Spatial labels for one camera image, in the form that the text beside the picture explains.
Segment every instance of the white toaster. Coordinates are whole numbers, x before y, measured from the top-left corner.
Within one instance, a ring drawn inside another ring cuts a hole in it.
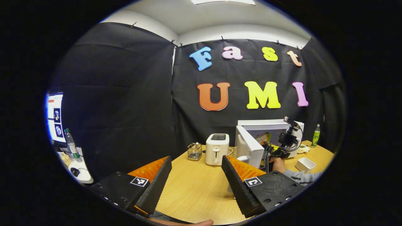
[[[211,134],[206,142],[205,163],[221,166],[222,157],[229,153],[229,135]]]

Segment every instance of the computer monitor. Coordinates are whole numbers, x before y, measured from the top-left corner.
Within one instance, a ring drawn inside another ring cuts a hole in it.
[[[62,122],[63,92],[48,92],[46,95],[46,120],[49,138],[56,144],[66,145]]]

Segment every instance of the metal pen holder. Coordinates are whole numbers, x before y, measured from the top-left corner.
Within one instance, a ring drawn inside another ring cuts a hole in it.
[[[202,145],[197,143],[192,143],[187,146],[187,157],[189,160],[198,161],[202,157]]]

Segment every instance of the foam letter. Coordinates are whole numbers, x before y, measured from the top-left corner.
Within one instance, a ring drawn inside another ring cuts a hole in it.
[[[308,101],[306,100],[306,96],[304,95],[303,83],[294,82],[294,83],[292,83],[292,85],[296,88],[297,97],[299,98],[299,102],[297,103],[297,105],[299,107],[308,106]]]
[[[268,108],[281,107],[281,104],[278,101],[278,95],[276,92],[277,84],[275,82],[267,82],[265,84],[264,91],[262,91],[260,86],[253,81],[245,82],[244,85],[248,88],[248,97],[249,97],[249,103],[247,105],[248,109],[258,108],[256,99],[260,103],[261,107],[264,108],[268,98],[269,98],[267,104]]]
[[[226,59],[233,59],[233,58],[236,60],[243,59],[240,49],[235,46],[227,46],[224,48],[224,50],[225,51],[222,53],[222,56]]]
[[[296,66],[301,67],[302,63],[297,60],[297,55],[293,51],[288,51],[287,54],[290,56],[292,59],[293,63],[296,64]]]
[[[275,50],[271,47],[263,47],[264,58],[268,61],[277,61],[278,56],[275,54]]]
[[[220,82],[216,84],[216,86],[219,87],[221,92],[221,100],[218,103],[211,102],[211,88],[213,87],[212,84],[205,83],[197,86],[197,89],[200,90],[200,106],[207,111],[220,111],[228,105],[228,87],[230,86],[230,83]]]
[[[195,62],[198,64],[199,71],[202,71],[212,65],[212,62],[206,60],[206,59],[209,60],[212,59],[211,55],[208,52],[202,54],[205,51],[211,51],[211,48],[205,46],[204,48],[190,54],[190,57],[193,58]]]

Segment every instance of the water bottle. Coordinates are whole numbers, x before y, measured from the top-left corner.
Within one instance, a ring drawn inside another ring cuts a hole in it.
[[[80,154],[78,154],[77,148],[75,147],[75,142],[73,140],[73,137],[70,134],[69,129],[65,130],[65,138],[66,138],[68,150],[73,154],[75,160],[77,162],[82,162],[82,158],[81,158]]]
[[[311,142],[311,147],[315,148],[317,146],[318,138],[320,137],[320,125],[317,124],[317,128],[314,131],[313,140]]]

